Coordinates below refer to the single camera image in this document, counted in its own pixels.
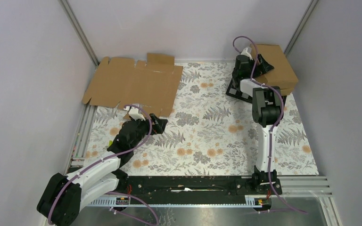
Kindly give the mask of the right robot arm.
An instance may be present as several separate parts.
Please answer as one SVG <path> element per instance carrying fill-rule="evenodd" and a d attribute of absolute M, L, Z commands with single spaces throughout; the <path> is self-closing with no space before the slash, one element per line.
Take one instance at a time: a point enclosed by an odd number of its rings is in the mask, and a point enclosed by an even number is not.
<path fill-rule="evenodd" d="M 252 118 L 257 124 L 258 157 L 251 179 L 251 187 L 258 194 L 265 193 L 277 181 L 274 166 L 274 136 L 283 117 L 284 102 L 278 86 L 259 83 L 254 75 L 274 69 L 261 55 L 253 59 L 249 54 L 236 56 L 227 95 L 252 104 Z"/>

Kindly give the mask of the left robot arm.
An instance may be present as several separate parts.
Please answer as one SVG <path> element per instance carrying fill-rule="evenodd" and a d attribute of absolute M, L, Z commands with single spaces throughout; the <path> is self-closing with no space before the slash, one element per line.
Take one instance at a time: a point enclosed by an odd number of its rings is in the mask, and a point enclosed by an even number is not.
<path fill-rule="evenodd" d="M 151 113 L 147 119 L 130 119 L 122 125 L 107 151 L 95 162 L 67 175 L 53 175 L 38 204 L 37 211 L 57 226 L 69 226 L 80 211 L 102 195 L 132 191 L 128 175 L 120 168 L 148 137 L 163 134 L 168 123 Z"/>

